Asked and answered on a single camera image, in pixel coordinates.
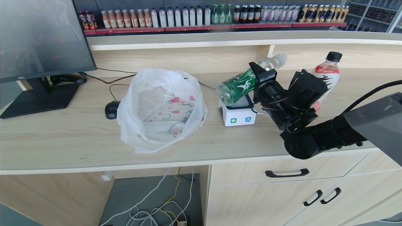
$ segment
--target drawer handle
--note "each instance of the drawer handle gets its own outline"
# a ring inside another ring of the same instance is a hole
[[[300,171],[301,171],[300,174],[296,174],[296,175],[283,175],[283,176],[281,176],[281,175],[276,175],[276,174],[274,174],[274,172],[272,172],[271,170],[267,170],[267,171],[265,171],[265,175],[266,175],[267,177],[302,177],[302,176],[306,176],[307,174],[310,173],[310,171],[308,171],[308,169],[301,169]]]
[[[309,205],[313,204],[315,201],[317,201],[319,198],[321,198],[321,196],[322,196],[322,191],[318,190],[316,199],[314,199],[311,203],[303,202],[304,206],[309,206]]]
[[[341,190],[340,190],[340,188],[335,188],[335,191],[336,191],[336,194],[335,194],[335,196],[334,197],[332,197],[330,200],[328,200],[328,201],[325,201],[325,200],[321,200],[320,202],[321,202],[321,204],[327,204],[327,203],[329,203],[330,201],[332,201],[334,198],[336,198],[339,194],[340,194],[340,192],[341,192]]]

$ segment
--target orange bottle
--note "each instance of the orange bottle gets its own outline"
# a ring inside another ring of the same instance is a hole
[[[120,10],[116,10],[116,20],[117,20],[117,26],[119,26],[119,28],[125,28],[124,19],[123,16],[121,15]]]

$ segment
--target white plastic bag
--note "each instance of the white plastic bag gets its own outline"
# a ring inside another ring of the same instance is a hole
[[[207,106],[198,80],[182,71],[142,69],[117,109],[121,140],[153,153],[204,124]]]

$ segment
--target cabinet door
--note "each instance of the cabinet door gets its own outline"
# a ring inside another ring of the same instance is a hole
[[[207,226],[282,226],[339,178],[211,186]]]
[[[332,186],[322,197],[327,204],[316,202],[298,214],[286,226],[332,226],[340,225],[381,202],[402,188],[402,170],[364,175],[346,176]]]

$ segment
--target bottle cap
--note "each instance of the bottle cap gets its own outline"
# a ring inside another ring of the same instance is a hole
[[[329,52],[326,59],[333,61],[333,62],[339,62],[340,59],[342,58],[342,54],[338,52]]]

